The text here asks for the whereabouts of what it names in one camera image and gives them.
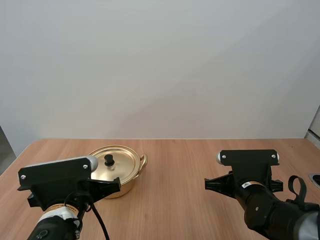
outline black cable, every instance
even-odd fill
[[[92,208],[92,211],[94,212],[96,218],[98,219],[98,221],[99,221],[99,223],[100,223],[100,225],[101,225],[101,228],[102,228],[102,230],[103,230],[105,239],[106,239],[106,240],[110,240],[109,235],[108,235],[108,232],[107,232],[107,229],[106,229],[106,226],[105,226],[105,224],[104,224],[104,221],[102,220],[100,214],[98,213],[98,210],[96,209],[95,205],[92,204],[91,208]]]
[[[100,214],[98,213],[98,210],[96,209],[96,207],[94,205],[94,200],[93,200],[92,196],[90,195],[90,193],[88,193],[86,191],[74,191],[74,192],[70,193],[65,198],[64,205],[66,206],[66,204],[67,204],[69,199],[77,198],[77,197],[87,197],[87,199],[88,199],[88,203],[87,204],[89,206],[89,209],[87,209],[86,212],[89,212],[92,209],[92,211],[94,212],[94,215],[96,216],[96,218],[98,219],[98,221],[99,221],[99,223],[101,225],[101,228],[102,228],[103,234],[105,236],[105,239],[106,240],[110,240],[108,232],[107,232],[107,229],[106,229],[106,226],[104,224],[104,221],[102,220]],[[79,233],[81,233],[81,230],[82,230],[82,227],[83,227],[83,222],[80,219],[77,219],[77,220],[80,221],[78,230],[79,230]]]

